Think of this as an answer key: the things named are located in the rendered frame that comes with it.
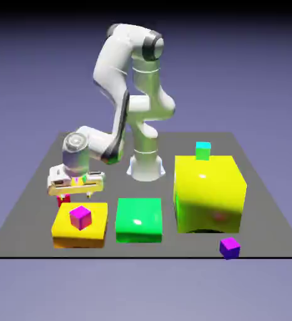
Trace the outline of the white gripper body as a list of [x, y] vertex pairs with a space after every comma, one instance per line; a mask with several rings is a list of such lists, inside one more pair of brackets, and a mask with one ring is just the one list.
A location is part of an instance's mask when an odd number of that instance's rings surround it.
[[70, 179], [58, 179], [48, 185], [50, 196], [62, 194], [87, 194], [103, 191], [104, 177], [102, 175], [84, 175]]

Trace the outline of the small red cube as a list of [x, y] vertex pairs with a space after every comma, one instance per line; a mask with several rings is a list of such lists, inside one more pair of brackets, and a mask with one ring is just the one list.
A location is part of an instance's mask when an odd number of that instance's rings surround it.
[[65, 194], [65, 199], [61, 200], [60, 196], [57, 196], [57, 202], [58, 202], [58, 207], [60, 207], [63, 203], [70, 203], [71, 202], [71, 198], [69, 194]]

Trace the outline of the small magenta cube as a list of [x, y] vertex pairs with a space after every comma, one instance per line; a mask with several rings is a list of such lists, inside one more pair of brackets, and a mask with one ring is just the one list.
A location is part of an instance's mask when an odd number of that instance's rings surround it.
[[91, 225], [91, 211], [84, 206], [79, 206], [70, 211], [70, 223], [78, 230], [83, 230]]

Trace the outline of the small cyan cube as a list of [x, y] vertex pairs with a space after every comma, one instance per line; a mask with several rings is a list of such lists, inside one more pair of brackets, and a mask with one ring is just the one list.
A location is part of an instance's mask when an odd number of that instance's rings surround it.
[[211, 156], [210, 142], [196, 142], [196, 159], [199, 161], [208, 161]]

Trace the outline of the small purple cube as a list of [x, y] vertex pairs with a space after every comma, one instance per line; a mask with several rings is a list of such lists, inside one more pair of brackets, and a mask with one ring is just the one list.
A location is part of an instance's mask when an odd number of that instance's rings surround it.
[[238, 258], [240, 250], [241, 245], [234, 238], [224, 238], [220, 241], [219, 251], [226, 260]]

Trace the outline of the large flat yellow box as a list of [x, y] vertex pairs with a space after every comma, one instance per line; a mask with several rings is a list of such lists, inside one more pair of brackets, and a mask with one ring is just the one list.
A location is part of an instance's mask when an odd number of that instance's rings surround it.
[[[78, 230], [70, 223], [70, 211], [84, 206], [91, 211], [92, 223]], [[55, 248], [102, 248], [108, 223], [107, 203], [63, 203], [51, 228]]]

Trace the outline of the large green box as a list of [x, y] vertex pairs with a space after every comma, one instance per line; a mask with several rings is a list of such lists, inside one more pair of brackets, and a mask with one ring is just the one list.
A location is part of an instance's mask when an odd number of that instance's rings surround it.
[[115, 234], [117, 243], [161, 243], [161, 198], [119, 198]]

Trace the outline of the large tall yellow box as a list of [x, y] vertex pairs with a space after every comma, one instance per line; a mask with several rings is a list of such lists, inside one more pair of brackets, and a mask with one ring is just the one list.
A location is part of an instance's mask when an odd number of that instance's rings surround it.
[[177, 155], [173, 200], [178, 232], [238, 233], [246, 189], [231, 155], [212, 155], [209, 160]]

